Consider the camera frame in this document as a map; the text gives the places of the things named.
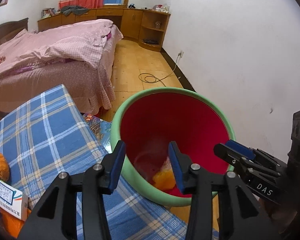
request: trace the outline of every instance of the crumpled dark cloth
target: crumpled dark cloth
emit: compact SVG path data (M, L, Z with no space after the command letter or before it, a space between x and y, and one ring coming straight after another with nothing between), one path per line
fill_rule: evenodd
M89 9L78 5L70 5L62 7L60 11L65 16L68 16L71 12L73 12L75 15L82 15L89 11Z

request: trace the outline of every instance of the blue gripper pad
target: blue gripper pad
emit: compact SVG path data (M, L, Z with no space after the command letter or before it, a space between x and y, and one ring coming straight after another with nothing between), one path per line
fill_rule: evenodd
M105 173L109 176L110 179L108 189L111 193L116 189L118 185L125 156L126 144L123 141L118 141L113 153L107 154L101 162L101 164L105 168Z
M249 149L248 147L245 147L244 145L237 143L234 140L229 140L225 143L226 146L229 148L235 150L236 152L240 153L242 156L246 157L248 160L254 160L255 155L253 154L253 151Z
M185 191L184 174L188 172L189 167L192 164L192 161L188 155L182 154L179 151L179 148L175 141L169 143L168 154L169 154L177 187L180 190L180 192L184 194Z

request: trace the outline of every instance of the tablecloth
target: tablecloth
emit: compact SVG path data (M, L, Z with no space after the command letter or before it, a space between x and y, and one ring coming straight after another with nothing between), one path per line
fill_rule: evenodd
M30 197L29 207L60 172L84 172L107 154L63 85L36 96L0 121L0 152L10 166L9 183ZM186 235L183 221L143 198L122 177L114 193L104 196L104 203L113 240L184 239ZM81 206L78 194L78 239L83 239Z

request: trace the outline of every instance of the headboard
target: headboard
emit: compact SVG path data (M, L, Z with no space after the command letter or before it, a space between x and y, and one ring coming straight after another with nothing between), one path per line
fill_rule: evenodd
M28 30L28 19L25 18L17 22L6 22L0 24L0 45L10 41L23 29Z

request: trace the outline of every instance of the power cord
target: power cord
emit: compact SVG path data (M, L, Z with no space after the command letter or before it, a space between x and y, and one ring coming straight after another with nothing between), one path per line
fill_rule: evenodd
M166 76L166 77L160 79L160 78L157 78L155 75L153 75L153 74L151 74L151 73L141 73L141 74L138 76L139 79L140 79L142 82L148 83L148 84L154 84L154 83L157 83L157 82L161 82L161 83L166 87L166 85L162 82L162 80L164 80L164 79L170 77L170 76L174 73L174 71L175 71L176 68L177 68L177 61L178 61L179 57L181 57L181 52L178 54L178 57L177 57L177 59L176 59L176 64L174 65L174 69L172 70L172 72L171 72L168 76ZM154 81L152 81L152 82L151 82L151 81L148 81L148 80L146 80L147 78L154 78Z

